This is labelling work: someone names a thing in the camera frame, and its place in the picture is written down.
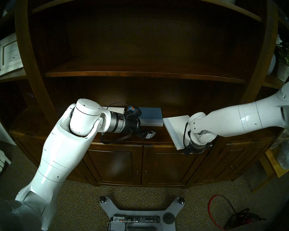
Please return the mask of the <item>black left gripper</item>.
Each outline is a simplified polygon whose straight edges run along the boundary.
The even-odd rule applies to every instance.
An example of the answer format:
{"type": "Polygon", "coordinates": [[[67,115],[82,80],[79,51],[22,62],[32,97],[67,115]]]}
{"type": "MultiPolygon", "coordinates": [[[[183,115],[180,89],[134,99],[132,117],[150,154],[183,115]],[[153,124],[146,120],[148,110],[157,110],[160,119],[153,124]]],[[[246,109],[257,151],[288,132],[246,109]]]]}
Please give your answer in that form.
{"type": "Polygon", "coordinates": [[[150,139],[153,138],[156,134],[156,132],[152,130],[142,130],[140,119],[136,116],[125,116],[125,133],[136,135],[141,139],[150,139]]]}

